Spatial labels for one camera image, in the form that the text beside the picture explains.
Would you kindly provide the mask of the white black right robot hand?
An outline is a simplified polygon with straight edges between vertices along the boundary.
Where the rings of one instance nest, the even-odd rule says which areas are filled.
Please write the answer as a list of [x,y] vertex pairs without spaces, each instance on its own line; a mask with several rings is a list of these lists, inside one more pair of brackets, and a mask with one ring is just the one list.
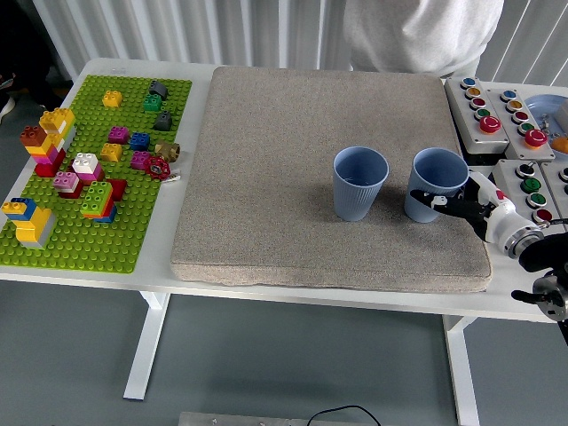
[[507,256],[518,256],[521,242],[538,240],[538,226],[517,213],[503,191],[479,172],[426,175],[412,171],[406,192],[405,213],[418,223],[429,223],[441,215],[466,220],[476,235],[497,245]]

